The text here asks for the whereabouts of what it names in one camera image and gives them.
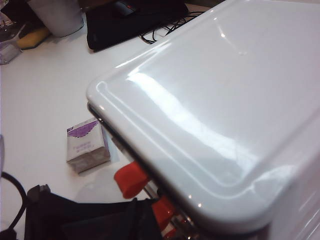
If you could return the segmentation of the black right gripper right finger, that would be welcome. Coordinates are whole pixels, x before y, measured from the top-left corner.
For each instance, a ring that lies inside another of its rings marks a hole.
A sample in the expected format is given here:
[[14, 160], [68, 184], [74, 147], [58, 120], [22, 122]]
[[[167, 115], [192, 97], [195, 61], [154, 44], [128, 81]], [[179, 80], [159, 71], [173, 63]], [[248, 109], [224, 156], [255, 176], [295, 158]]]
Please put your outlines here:
[[139, 201], [137, 211], [136, 239], [137, 240], [162, 240], [161, 230], [152, 209], [153, 201], [145, 199]]

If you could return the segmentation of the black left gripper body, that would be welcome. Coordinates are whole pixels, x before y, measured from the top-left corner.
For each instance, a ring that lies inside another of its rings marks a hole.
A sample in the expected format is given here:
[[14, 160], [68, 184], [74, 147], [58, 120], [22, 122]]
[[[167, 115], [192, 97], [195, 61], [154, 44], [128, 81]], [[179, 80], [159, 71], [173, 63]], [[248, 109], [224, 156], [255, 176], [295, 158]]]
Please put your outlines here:
[[26, 240], [109, 240], [131, 201], [78, 203], [36, 185], [27, 192]]

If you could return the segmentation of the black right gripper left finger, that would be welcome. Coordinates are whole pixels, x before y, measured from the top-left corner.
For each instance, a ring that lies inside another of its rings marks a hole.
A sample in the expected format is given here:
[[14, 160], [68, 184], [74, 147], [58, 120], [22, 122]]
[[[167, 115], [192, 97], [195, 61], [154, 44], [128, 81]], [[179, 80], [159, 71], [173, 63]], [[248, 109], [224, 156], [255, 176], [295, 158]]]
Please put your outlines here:
[[110, 240], [138, 240], [140, 210], [138, 200], [133, 199], [126, 208], [123, 216], [112, 230]]

